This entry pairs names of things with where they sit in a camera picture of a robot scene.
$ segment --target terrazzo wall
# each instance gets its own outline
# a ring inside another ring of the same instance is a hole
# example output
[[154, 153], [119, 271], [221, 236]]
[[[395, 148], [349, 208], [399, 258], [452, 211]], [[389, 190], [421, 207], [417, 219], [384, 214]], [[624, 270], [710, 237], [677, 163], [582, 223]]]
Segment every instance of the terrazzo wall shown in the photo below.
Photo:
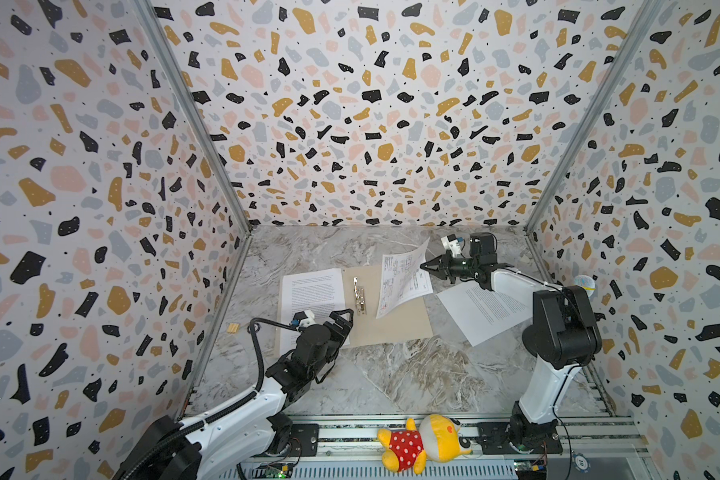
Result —
[[600, 376], [665, 478], [720, 479], [720, 2], [665, 2], [534, 238], [596, 278]]
[[125, 2], [0, 2], [0, 480], [175, 415], [239, 239]]
[[642, 2], [155, 0], [253, 224], [523, 224]]

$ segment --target black mounting plate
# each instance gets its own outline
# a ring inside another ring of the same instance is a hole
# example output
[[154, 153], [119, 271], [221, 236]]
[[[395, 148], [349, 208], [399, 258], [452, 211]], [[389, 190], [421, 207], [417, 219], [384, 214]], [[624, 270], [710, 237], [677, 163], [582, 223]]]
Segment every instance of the black mounting plate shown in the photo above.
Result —
[[294, 423], [291, 427], [291, 438], [298, 442], [291, 442], [289, 457], [314, 457], [317, 455], [317, 442], [320, 439], [320, 425], [317, 423]]
[[[509, 422], [481, 422], [478, 424], [478, 443], [483, 449], [483, 455], [509, 455], [516, 456], [518, 452], [509, 445], [507, 431]], [[540, 455], [544, 453], [544, 443], [547, 444], [547, 453], [563, 453], [560, 440], [553, 438], [553, 434], [539, 436], [524, 447], [528, 454]]]

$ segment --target paper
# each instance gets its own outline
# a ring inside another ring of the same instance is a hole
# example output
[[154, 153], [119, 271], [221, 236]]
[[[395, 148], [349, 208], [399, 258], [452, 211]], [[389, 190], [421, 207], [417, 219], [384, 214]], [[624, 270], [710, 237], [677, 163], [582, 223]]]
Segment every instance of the paper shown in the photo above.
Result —
[[483, 290], [477, 282], [464, 282], [438, 294], [470, 345], [522, 323], [533, 315], [530, 305], [509, 295]]
[[424, 254], [428, 244], [429, 240], [413, 252], [382, 257], [382, 284], [376, 318], [382, 318], [401, 303], [432, 293], [429, 273], [419, 268], [426, 261]]
[[419, 297], [405, 302], [382, 319], [375, 318], [378, 310], [379, 284], [382, 281], [381, 265], [352, 266], [344, 269], [344, 296], [354, 297], [355, 277], [358, 285], [365, 288], [365, 315], [355, 312], [355, 325], [349, 333], [350, 348], [379, 343], [400, 343], [429, 338], [429, 323], [424, 299]]
[[[304, 310], [315, 313], [315, 320], [324, 322], [334, 310], [346, 309], [342, 271], [339, 268], [320, 270], [308, 274], [285, 275], [280, 285], [278, 319], [288, 324], [293, 315]], [[283, 355], [296, 348], [298, 332], [280, 331], [278, 354]]]

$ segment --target marble table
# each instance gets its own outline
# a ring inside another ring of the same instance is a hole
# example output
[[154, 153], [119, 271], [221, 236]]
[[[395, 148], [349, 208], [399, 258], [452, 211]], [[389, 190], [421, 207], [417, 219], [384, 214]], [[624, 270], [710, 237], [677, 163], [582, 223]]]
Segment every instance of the marble table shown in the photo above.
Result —
[[[256, 382], [256, 358], [245, 327], [260, 316], [277, 320], [280, 277], [335, 267], [380, 264], [383, 254], [413, 250], [429, 238], [427, 258], [443, 253], [440, 237], [466, 238], [489, 231], [498, 239], [499, 261], [538, 276], [521, 228], [374, 226], [258, 226], [210, 360], [187, 414], [236, 395]], [[432, 279], [434, 292], [449, 288]], [[433, 336], [424, 340], [342, 349], [324, 383], [287, 409], [291, 414], [509, 413], [530, 382], [533, 358], [523, 348], [525, 322], [472, 347], [435, 295], [424, 298]], [[237, 334], [226, 332], [232, 322]], [[266, 366], [275, 361], [274, 329], [262, 328], [259, 341]], [[560, 414], [601, 414], [602, 402], [579, 374]]]

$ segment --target beige folder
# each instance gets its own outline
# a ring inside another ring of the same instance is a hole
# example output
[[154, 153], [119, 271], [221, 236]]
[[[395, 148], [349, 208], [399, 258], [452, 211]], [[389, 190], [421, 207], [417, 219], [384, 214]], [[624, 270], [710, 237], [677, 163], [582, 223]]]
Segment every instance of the beige folder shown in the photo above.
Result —
[[[358, 286], [365, 290], [365, 315], [355, 309], [355, 277], [358, 279]], [[429, 324], [424, 298], [421, 296], [399, 305], [380, 319], [376, 318], [378, 294], [382, 285], [381, 265], [342, 269], [342, 281], [347, 308], [355, 311], [355, 325], [349, 333], [347, 348], [399, 343], [432, 336], [432, 326]]]

